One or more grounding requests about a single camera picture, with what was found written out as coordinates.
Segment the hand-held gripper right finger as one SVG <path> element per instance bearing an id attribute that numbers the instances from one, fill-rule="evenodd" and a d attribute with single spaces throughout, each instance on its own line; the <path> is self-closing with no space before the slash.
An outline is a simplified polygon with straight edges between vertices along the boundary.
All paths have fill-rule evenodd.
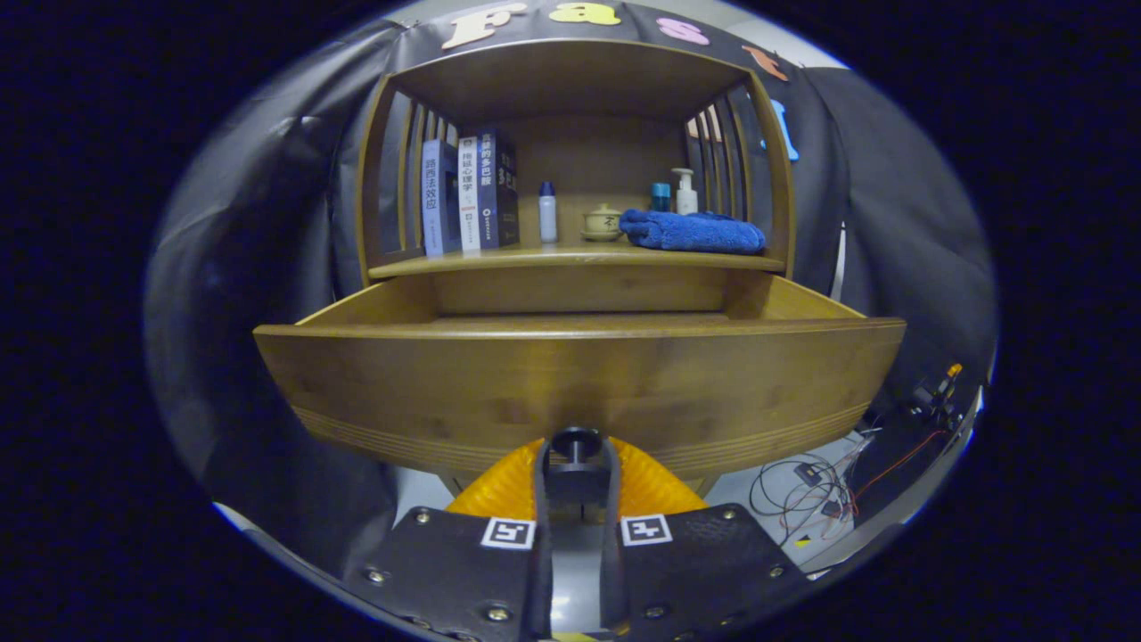
<path id="1" fill-rule="evenodd" d="M 709 506 L 610 438 L 600 621 L 620 641 L 721 641 L 791 608 L 807 574 L 737 503 Z"/>

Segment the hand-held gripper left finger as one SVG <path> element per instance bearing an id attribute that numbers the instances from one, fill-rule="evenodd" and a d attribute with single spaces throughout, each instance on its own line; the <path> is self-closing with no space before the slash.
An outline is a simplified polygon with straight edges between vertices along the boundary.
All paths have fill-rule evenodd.
<path id="1" fill-rule="evenodd" d="M 461 641 L 542 641 L 553 633 L 550 444 L 493 464 L 450 507 L 407 509 L 356 564 L 356 590 L 391 616 Z"/>

